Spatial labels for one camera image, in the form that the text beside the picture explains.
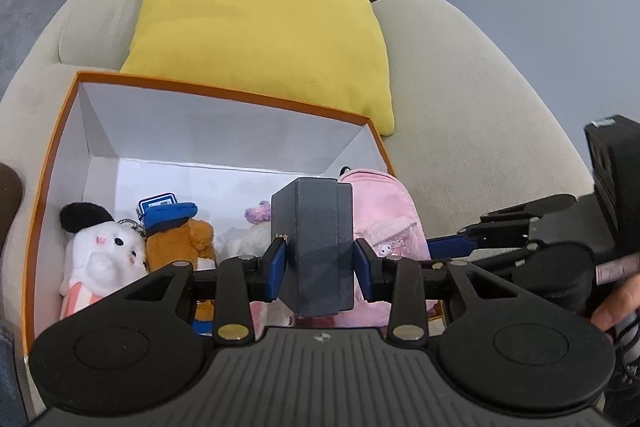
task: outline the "gray box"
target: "gray box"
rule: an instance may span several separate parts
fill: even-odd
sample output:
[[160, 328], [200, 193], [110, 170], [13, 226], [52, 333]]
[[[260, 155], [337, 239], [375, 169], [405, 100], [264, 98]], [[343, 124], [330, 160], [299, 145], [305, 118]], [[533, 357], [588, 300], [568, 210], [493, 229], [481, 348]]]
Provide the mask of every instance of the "gray box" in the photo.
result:
[[287, 241], [280, 299], [301, 317], [353, 308], [350, 184], [298, 178], [271, 198], [271, 238]]

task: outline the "purple plush flower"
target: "purple plush flower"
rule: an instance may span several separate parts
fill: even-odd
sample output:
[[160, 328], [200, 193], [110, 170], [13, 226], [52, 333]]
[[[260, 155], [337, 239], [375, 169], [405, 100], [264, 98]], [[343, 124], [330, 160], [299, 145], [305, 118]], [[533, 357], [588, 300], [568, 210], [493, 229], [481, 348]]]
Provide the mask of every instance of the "purple plush flower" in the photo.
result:
[[271, 220], [271, 203], [269, 201], [261, 201], [258, 206], [248, 208], [244, 211], [244, 219], [252, 225], [265, 223]]

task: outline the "human hand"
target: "human hand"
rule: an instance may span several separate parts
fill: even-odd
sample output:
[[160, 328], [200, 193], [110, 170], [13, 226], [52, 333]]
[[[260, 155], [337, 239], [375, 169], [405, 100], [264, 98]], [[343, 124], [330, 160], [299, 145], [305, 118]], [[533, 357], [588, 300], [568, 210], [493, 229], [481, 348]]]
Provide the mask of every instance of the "human hand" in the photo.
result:
[[591, 324], [607, 331], [629, 313], [640, 308], [640, 275], [629, 277], [613, 289], [609, 297], [591, 315]]

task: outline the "black plush ear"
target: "black plush ear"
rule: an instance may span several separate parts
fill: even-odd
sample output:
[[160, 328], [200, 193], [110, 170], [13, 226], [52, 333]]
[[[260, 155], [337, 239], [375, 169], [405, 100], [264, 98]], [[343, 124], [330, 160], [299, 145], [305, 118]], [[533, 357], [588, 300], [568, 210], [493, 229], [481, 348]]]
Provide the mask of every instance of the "black plush ear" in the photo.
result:
[[78, 233], [107, 221], [113, 221], [113, 217], [105, 208], [95, 203], [69, 203], [60, 210], [60, 225], [71, 233]]

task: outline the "plush toy face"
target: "plush toy face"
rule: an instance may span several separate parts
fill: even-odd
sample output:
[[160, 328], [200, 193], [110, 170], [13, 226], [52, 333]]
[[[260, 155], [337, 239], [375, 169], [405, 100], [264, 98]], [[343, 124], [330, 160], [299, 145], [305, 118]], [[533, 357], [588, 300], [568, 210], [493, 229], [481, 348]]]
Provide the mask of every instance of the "plush toy face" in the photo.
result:
[[106, 296], [146, 275], [145, 241], [114, 221], [76, 233], [67, 245], [66, 259], [63, 295], [81, 282], [92, 293]]

